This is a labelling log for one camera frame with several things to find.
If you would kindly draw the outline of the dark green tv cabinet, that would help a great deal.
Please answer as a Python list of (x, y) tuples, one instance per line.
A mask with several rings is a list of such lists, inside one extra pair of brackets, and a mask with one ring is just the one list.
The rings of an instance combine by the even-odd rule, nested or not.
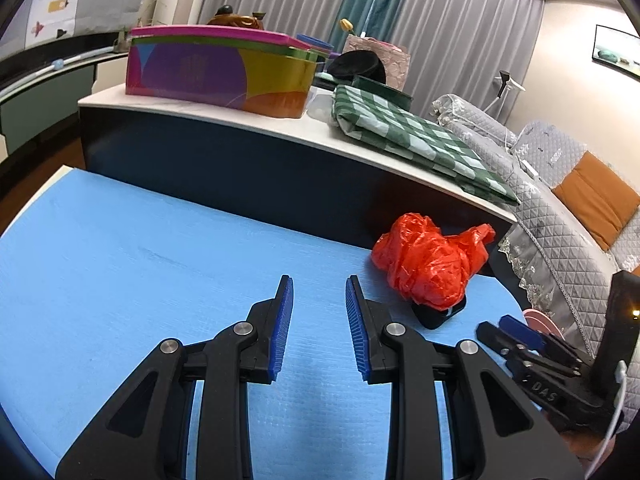
[(1, 157), (77, 113), (85, 96), (122, 84), (127, 59), (108, 49), (57, 60), (1, 91)]

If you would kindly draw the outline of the brown teapot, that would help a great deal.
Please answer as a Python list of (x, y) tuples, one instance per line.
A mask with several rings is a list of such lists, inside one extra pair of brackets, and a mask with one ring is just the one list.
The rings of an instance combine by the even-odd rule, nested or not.
[(207, 25), (229, 26), (263, 30), (264, 25), (256, 16), (240, 15), (233, 12), (230, 4), (224, 4), (217, 9), (215, 15), (207, 22)]

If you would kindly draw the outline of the red plastic bag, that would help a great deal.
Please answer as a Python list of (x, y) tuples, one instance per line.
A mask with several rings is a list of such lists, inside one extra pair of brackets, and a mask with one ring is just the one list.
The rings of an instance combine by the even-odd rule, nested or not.
[(402, 298), (437, 311), (456, 306), (488, 261), (496, 232), (488, 223), (445, 235), (430, 217), (403, 214), (375, 243), (371, 260)]

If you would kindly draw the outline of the green checked folded cloth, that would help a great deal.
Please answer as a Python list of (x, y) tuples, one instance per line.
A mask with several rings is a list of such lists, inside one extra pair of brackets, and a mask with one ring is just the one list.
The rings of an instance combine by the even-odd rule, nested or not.
[(461, 139), (376, 94), (340, 84), (333, 91), (332, 117), (346, 136), (434, 172), (465, 192), (518, 204), (506, 181)]

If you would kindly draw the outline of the blue table mat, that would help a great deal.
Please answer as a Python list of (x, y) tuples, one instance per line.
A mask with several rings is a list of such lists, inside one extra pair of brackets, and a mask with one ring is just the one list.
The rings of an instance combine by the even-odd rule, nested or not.
[(283, 366), (248, 389), (258, 479), (379, 479), (390, 387), (357, 370), (345, 284), (411, 310), (367, 249), (74, 169), (1, 237), (1, 405), (47, 472), (162, 340), (216, 336), (294, 283)]

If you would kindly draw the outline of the wall picture frame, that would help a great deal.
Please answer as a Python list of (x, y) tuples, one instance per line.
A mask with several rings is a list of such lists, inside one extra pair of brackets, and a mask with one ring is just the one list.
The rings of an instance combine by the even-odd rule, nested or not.
[(605, 25), (596, 25), (592, 59), (636, 79), (640, 70), (640, 38)]

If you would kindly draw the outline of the black hat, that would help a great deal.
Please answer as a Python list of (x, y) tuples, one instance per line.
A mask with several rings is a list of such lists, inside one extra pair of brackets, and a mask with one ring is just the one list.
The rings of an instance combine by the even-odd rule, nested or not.
[(378, 55), (369, 50), (342, 53), (330, 63), (326, 71), (336, 79), (353, 81), (356, 76), (386, 83), (386, 70)]

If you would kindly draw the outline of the dark green tray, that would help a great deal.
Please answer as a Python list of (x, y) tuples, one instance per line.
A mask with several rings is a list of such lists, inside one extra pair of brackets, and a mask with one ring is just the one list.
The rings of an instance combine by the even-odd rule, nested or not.
[(393, 103), (402, 110), (407, 112), (410, 110), (412, 103), (412, 96), (405, 94), (402, 91), (396, 90), (387, 84), (382, 84), (367, 77), (355, 76), (352, 80), (352, 85), (363, 91), (375, 94), (380, 98), (386, 99), (386, 101)]

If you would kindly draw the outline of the black small object under bag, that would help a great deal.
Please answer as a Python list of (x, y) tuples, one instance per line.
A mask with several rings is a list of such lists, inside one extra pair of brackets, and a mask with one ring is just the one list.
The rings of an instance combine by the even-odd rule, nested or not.
[(466, 307), (466, 296), (454, 306), (445, 310), (438, 310), (426, 304), (410, 302), (410, 307), (418, 322), (427, 330), (437, 330), (442, 324), (453, 318)]

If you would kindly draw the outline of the pink patterned bag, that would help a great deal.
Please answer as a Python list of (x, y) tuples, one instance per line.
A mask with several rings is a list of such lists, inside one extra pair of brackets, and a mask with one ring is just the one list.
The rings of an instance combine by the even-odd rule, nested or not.
[(357, 50), (374, 52), (385, 68), (386, 84), (396, 90), (404, 90), (410, 65), (410, 54), (406, 48), (372, 37), (349, 35), (342, 52)]

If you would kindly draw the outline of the grey curtain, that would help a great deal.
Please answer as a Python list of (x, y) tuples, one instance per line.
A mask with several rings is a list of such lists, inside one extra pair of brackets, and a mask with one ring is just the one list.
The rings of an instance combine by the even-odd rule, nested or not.
[[(346, 35), (336, 14), (342, 0), (204, 0), (207, 22), (230, 4), (239, 14), (265, 13), (266, 29), (305, 34), (341, 49)], [(446, 93), (484, 107), (496, 95), (494, 78), (507, 70), (523, 79), (533, 55), (546, 0), (402, 0), (388, 42), (410, 54), (405, 92), (425, 116)]]

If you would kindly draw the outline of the grey covered television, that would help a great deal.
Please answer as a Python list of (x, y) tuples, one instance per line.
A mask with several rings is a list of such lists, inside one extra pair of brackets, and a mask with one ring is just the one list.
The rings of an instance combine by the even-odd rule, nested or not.
[(130, 29), (137, 23), (142, 1), (24, 0), (1, 36), (1, 56), (62, 39)]

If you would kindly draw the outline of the pink trash bin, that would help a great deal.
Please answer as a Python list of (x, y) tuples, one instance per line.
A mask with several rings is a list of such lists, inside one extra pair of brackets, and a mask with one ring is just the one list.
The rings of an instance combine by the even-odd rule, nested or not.
[(555, 336), (561, 340), (564, 339), (562, 330), (544, 312), (536, 309), (525, 309), (523, 315), (527, 326), (532, 330), (548, 336)]

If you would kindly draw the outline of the colourful gift box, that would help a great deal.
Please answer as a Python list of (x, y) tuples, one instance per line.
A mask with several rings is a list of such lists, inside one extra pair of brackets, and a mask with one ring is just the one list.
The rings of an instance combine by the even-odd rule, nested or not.
[(299, 118), (326, 52), (280, 32), (218, 25), (130, 32), (126, 92)]

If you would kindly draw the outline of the orange cushion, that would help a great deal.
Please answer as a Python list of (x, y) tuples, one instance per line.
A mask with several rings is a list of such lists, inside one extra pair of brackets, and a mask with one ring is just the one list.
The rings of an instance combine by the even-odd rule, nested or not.
[(552, 193), (603, 250), (612, 247), (639, 208), (639, 194), (590, 152)]

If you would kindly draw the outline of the grey quilted sofa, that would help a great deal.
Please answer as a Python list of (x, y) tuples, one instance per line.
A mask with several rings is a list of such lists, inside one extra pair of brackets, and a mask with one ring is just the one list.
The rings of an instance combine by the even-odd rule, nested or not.
[[(603, 250), (552, 193), (588, 152), (582, 144), (542, 122), (515, 134), (453, 94), (432, 107), (439, 125), (472, 148), (518, 196), (511, 208), (516, 221), (498, 249), (526, 292), (526, 306), (548, 315), (568, 344), (594, 359), (612, 277), (630, 272), (622, 250), (639, 253), (639, 208), (612, 247)], [(616, 378), (622, 383), (625, 419), (639, 409), (638, 342), (631, 364), (620, 363)]]

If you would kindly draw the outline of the dark blue side table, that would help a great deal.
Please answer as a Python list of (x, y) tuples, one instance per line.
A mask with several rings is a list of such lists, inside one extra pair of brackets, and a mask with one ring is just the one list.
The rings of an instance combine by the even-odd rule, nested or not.
[(280, 119), (115, 86), (78, 103), (88, 170), (327, 240), (369, 248), (403, 214), (446, 234), (515, 223), (503, 206), (311, 117)]

